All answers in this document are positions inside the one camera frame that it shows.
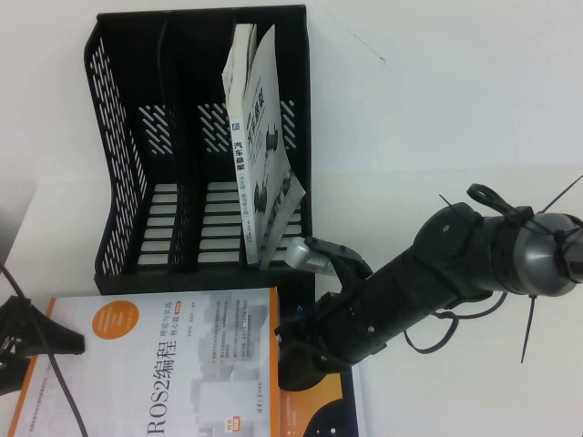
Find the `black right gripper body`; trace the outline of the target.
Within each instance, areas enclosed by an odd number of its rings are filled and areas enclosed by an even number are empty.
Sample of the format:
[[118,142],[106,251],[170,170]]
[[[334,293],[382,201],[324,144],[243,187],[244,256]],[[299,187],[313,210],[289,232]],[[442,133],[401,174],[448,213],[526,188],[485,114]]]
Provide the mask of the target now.
[[332,356],[358,363],[386,347],[387,280],[376,272],[341,297],[321,325],[321,337]]

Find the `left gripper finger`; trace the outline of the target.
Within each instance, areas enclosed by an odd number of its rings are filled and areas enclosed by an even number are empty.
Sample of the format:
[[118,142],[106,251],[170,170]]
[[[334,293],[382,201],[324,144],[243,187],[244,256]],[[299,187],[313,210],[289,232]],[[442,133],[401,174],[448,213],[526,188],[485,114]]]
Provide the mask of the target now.
[[85,337],[49,319],[31,304],[16,299],[14,337],[16,354],[82,354]]

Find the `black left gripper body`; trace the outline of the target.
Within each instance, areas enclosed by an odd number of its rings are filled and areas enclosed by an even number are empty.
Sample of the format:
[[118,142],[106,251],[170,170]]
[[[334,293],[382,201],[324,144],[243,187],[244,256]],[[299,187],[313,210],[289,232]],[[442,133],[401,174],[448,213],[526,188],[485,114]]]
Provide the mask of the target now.
[[30,300],[8,300],[1,306],[1,394],[19,391],[30,359],[23,342],[31,330]]

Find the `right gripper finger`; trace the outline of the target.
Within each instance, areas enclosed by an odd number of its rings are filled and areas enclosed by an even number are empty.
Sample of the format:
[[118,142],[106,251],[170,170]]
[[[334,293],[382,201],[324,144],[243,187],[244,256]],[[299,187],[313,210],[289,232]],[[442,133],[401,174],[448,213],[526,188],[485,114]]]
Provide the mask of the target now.
[[284,391],[306,391],[325,376],[348,370],[348,366],[313,353],[298,343],[280,348],[278,382]]
[[321,330],[323,316],[322,310],[310,309],[285,317],[278,327],[280,347],[290,347],[298,343],[315,349],[324,349]]

